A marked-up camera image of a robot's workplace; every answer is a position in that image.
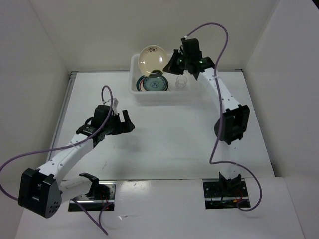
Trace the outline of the blue patterned small plate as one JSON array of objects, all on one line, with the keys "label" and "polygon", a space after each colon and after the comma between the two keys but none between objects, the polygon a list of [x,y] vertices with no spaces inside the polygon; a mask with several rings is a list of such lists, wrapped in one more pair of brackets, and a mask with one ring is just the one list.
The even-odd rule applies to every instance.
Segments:
[{"label": "blue patterned small plate", "polygon": [[143,81],[143,87],[146,91],[166,91],[168,80],[164,76],[146,77]]}]

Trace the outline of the beige plate with calligraphy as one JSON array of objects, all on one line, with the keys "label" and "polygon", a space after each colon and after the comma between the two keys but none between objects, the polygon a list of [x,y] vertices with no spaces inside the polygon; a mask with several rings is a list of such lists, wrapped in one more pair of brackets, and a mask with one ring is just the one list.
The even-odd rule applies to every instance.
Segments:
[{"label": "beige plate with calligraphy", "polygon": [[143,75],[149,76],[154,70],[162,71],[169,60],[168,54],[157,45],[144,48],[138,57],[138,67]]}]

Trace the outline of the teal red ring plate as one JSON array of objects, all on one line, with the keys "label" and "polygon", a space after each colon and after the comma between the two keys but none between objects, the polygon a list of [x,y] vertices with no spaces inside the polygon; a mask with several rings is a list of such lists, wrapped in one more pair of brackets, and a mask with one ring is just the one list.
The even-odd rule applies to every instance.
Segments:
[{"label": "teal red ring plate", "polygon": [[136,88],[138,91],[167,91],[169,83],[164,76],[147,77],[143,75],[137,80]]}]

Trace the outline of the beige flower pattern plate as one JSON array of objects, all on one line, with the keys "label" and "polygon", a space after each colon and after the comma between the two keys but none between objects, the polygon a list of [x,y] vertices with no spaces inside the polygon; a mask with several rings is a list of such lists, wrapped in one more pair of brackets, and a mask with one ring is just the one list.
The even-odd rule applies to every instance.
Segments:
[{"label": "beige flower pattern plate", "polygon": [[137,81],[137,84],[138,84],[137,89],[140,92],[146,91],[146,89],[144,88],[144,79],[145,79],[145,77],[140,77],[139,80]]}]

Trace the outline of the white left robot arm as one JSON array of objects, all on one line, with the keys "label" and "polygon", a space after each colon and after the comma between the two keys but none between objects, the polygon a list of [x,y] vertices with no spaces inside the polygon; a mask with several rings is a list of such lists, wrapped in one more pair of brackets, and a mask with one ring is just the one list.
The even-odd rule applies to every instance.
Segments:
[{"label": "white left robot arm", "polygon": [[108,199],[107,188],[98,177],[80,173],[77,178],[65,181],[68,172],[106,136],[132,132],[135,126],[127,110],[124,121],[117,112],[118,100],[109,99],[95,108],[94,115],[79,127],[67,144],[51,160],[37,169],[26,169],[21,176],[18,204],[44,218],[52,217],[60,205],[83,194],[88,199]]}]

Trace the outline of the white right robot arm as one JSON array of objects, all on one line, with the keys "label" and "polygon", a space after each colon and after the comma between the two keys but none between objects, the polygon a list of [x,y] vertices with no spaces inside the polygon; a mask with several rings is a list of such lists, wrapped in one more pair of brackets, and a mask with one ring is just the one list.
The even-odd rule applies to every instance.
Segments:
[{"label": "white right robot arm", "polygon": [[219,119],[214,126],[217,139],[212,152],[215,153],[219,145],[224,145],[225,157],[220,161],[214,161],[212,155],[209,163],[211,165],[225,165],[219,171],[218,188],[222,195],[231,195],[240,185],[242,179],[240,172],[236,170],[236,163],[231,157],[236,154],[236,144],[243,138],[247,129],[249,107],[240,104],[233,97],[218,74],[217,63],[209,57],[202,56],[199,41],[196,38],[183,37],[181,47],[174,50],[163,70],[175,75],[188,71],[209,92],[219,108]]}]

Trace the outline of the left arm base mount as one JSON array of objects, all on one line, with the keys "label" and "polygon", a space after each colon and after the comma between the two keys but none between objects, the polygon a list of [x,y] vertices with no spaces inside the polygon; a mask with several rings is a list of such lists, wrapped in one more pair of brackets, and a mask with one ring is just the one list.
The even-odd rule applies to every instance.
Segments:
[{"label": "left arm base mount", "polygon": [[75,199],[85,210],[97,212],[104,206],[113,211],[115,206],[116,181],[99,181],[99,185],[90,193],[91,181],[78,181],[64,186],[64,199]]}]

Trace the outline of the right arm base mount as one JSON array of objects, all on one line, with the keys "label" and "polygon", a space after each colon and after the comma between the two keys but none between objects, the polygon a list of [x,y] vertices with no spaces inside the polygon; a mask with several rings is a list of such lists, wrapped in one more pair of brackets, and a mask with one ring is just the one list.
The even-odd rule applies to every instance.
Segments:
[{"label": "right arm base mount", "polygon": [[239,187],[227,192],[222,192],[217,179],[203,180],[202,184],[207,210],[237,208],[238,203],[240,208],[248,209],[251,207],[244,179]]}]

